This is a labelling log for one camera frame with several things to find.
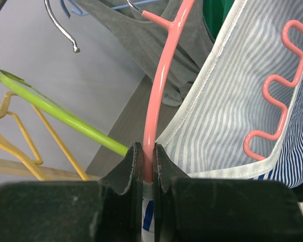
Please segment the blue striped tank top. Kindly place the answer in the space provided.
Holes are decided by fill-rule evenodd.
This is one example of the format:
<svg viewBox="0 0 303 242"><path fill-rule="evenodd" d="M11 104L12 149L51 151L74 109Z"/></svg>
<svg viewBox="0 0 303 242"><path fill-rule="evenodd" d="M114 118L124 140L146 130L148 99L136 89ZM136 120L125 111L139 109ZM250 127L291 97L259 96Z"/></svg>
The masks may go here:
<svg viewBox="0 0 303 242"><path fill-rule="evenodd" d="M262 96L272 74L292 81L299 58L282 43L290 20L303 24L303 1L235 1L187 97L159 136L169 158L198 178L271 179L293 189L303 185L303 72L296 87L272 82L270 94L288 108L281 137L255 137L252 152L243 141L253 130L273 134L281 111ZM289 30L303 51L303 34Z"/></svg>

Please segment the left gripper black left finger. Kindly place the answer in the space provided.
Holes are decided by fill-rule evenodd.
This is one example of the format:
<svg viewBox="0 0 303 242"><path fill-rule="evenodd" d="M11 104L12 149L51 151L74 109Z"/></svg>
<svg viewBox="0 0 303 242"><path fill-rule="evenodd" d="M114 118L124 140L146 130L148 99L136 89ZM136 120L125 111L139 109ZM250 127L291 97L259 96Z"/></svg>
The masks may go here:
<svg viewBox="0 0 303 242"><path fill-rule="evenodd" d="M141 241L143 150L98 181L0 186L0 241Z"/></svg>

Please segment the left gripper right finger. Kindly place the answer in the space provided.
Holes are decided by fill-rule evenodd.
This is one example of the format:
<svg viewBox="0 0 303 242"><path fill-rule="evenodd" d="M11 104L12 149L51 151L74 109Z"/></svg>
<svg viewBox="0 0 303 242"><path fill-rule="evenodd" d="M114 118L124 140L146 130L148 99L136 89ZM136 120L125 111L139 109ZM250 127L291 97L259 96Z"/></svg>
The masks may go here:
<svg viewBox="0 0 303 242"><path fill-rule="evenodd" d="M190 178L153 151L155 241L303 241L297 196L271 180Z"/></svg>

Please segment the lime green hanger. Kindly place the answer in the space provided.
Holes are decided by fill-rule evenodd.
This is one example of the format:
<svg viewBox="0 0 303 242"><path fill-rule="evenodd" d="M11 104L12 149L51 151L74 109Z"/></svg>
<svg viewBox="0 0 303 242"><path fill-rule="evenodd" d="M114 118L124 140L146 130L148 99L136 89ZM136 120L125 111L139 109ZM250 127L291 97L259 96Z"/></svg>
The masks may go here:
<svg viewBox="0 0 303 242"><path fill-rule="evenodd" d="M0 11L7 1L0 1ZM55 26L71 41L73 45L73 51L75 53L80 52L80 48L77 45L75 38L65 29L55 18L53 11L51 9L50 1L44 1L45 9L55 24ZM102 146L108 148L109 150L125 156L128 148L123 144L113 140L107 135L103 134L96 128L87 124L70 111L60 106L58 103L47 97L45 94L40 92L34 86L28 84L25 80L0 69L0 82L9 88L11 91L15 92L21 98L38 107L45 113L51 115L62 123L68 125L69 127L77 130L81 134L89 137L90 139L96 141Z"/></svg>

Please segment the yellow plastic hanger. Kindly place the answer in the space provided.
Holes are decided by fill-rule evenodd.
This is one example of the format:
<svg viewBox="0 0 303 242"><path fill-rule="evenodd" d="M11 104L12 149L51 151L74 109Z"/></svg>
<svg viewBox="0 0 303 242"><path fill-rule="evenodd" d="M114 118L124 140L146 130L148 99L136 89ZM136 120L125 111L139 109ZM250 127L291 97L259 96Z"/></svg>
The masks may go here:
<svg viewBox="0 0 303 242"><path fill-rule="evenodd" d="M4 118L6 115L10 115L14 118L16 121L18 128L20 129L23 137L25 138L30 150L32 151L34 155L34 159L31 159L28 155L26 155L22 150L20 150L18 147L13 145L11 142L9 142L1 133L0 133L0 149L12 154L16 158L18 158L22 164L25 165L25 167L40 181L44 180L50 180L50 178L44 174L43 171L41 171L40 166L43 164L43 159L36 148L33 140L31 139L29 133L27 132L26 128L24 127L22 121L18 117L18 115L14 112L9 111L9 105L11 101L11 97L15 96L16 93L9 91L4 94L3 100L0 105L0 119ZM67 148L67 146L64 144L62 139L58 136L56 131L53 129L51 124L47 121L45 116L42 114L42 112L35 107L32 106L45 127L48 129L56 143L59 145L60 149L63 151L65 156L68 158L74 169L76 170L79 177L84 180L88 181L90 180L89 176L85 173L83 168L79 165L73 154L70 152L70 150Z"/></svg>

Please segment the pink hanger with striped top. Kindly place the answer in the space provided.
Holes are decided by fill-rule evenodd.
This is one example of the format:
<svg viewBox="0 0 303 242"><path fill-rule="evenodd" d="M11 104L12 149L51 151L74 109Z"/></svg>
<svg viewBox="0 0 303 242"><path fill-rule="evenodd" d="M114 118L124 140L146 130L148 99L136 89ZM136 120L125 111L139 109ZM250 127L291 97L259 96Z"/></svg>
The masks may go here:
<svg viewBox="0 0 303 242"><path fill-rule="evenodd" d="M153 182L153 150L156 141L156 130L161 106L161 98L163 95L167 75L170 69L175 49L177 47L180 35L187 21L188 15L192 9L194 1L183 1L173 21L168 21L153 13L141 10L132 1L128 1L128 3L133 9L140 12L143 17L158 24L159 26L165 28L168 31L167 40L165 42L162 55L160 57L160 61L154 78L154 83L151 89L143 136L144 181L150 184ZM213 51L211 52L208 60L206 61L206 64L210 64L212 68L216 65L217 59L221 55L223 48L228 40L228 37L230 36L233 28L235 27L237 20L239 19L242 11L244 10L245 5L246 1L235 1L230 12L228 13L227 18L223 23L223 27L219 31L219 35L215 42ZM277 130L274 134L270 135L263 131L255 130L251 131L249 134L246 135L243 141L243 150L245 154L252 159L262 160L263 156L255 154L250 150L249 143L251 139L253 137L261 137L267 140L275 141L281 136L282 130L286 122L288 109L284 104L282 104L280 101L273 98L269 94L269 84L272 81L276 81L285 87L293 88L299 83L300 76L303 72L303 51L301 51L295 44L293 44L289 40L288 33L291 28L294 28L303 34L303 23L298 20L290 20L285 24L281 32L281 41L283 45L299 57L299 64L295 73L295 77L291 82L287 81L285 78L279 75L269 76L264 81L262 95L267 102L281 109L281 117L277 126Z"/></svg>

